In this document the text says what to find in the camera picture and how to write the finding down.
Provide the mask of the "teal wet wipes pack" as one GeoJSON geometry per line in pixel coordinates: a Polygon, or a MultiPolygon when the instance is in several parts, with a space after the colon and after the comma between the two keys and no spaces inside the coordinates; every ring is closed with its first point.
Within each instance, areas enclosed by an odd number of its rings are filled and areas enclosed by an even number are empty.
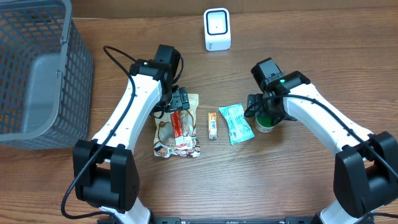
{"type": "Polygon", "coordinates": [[[254,133],[244,117],[241,103],[219,107],[219,111],[227,123],[231,145],[254,138],[254,133]]]}

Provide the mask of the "orange Kleenex tissue pack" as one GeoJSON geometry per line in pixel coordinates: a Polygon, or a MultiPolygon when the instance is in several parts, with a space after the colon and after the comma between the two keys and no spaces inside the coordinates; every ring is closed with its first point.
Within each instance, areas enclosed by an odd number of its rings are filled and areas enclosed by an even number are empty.
{"type": "Polygon", "coordinates": [[[208,113],[208,137],[209,140],[217,140],[218,138],[216,113],[208,113]]]}

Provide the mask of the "green lid jar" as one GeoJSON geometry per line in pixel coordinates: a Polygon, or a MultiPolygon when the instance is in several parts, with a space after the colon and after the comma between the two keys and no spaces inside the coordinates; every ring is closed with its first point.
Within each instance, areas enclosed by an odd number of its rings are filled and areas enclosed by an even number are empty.
{"type": "Polygon", "coordinates": [[[255,127],[258,131],[262,133],[269,133],[274,129],[274,124],[272,124],[273,119],[268,117],[256,117],[255,127]]]}

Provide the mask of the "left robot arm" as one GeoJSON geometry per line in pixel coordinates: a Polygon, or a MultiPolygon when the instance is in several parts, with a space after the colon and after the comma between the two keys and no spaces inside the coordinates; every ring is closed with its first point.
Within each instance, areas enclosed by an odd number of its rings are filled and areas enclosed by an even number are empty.
{"type": "Polygon", "coordinates": [[[71,220],[108,215],[108,223],[154,223],[153,213],[138,198],[140,179],[134,148],[148,116],[189,109],[178,81],[183,58],[159,45],[151,60],[134,60],[123,68],[126,90],[110,119],[92,140],[73,148],[74,180],[62,199],[62,215],[71,220]]]}

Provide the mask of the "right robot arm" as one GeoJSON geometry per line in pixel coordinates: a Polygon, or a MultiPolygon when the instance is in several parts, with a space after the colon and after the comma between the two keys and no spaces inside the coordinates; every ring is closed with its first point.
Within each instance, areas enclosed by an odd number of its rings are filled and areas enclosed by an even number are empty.
{"type": "Polygon", "coordinates": [[[312,223],[374,223],[395,216],[379,208],[397,200],[397,139],[374,134],[329,103],[299,71],[284,74],[271,58],[251,69],[260,93],[248,96],[245,117],[256,128],[272,131],[281,121],[299,121],[334,157],[335,201],[312,223]]]}

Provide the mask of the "beige snack pouch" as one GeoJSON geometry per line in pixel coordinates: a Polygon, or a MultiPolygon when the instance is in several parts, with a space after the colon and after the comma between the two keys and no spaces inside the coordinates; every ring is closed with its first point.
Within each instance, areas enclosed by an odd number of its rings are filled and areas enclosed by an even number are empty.
{"type": "Polygon", "coordinates": [[[154,155],[168,158],[172,155],[199,157],[200,142],[196,129],[196,110],[199,95],[188,94],[189,109],[171,113],[155,113],[156,132],[154,137],[154,155]]]}

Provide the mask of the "red snack stick packet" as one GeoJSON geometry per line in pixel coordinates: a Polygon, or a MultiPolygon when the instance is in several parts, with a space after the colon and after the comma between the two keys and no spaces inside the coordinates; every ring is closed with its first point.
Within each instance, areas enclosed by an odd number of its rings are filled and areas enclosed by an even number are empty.
{"type": "Polygon", "coordinates": [[[173,126],[175,145],[178,150],[191,150],[192,137],[183,133],[183,124],[180,119],[180,113],[174,111],[170,114],[170,119],[173,126]]]}

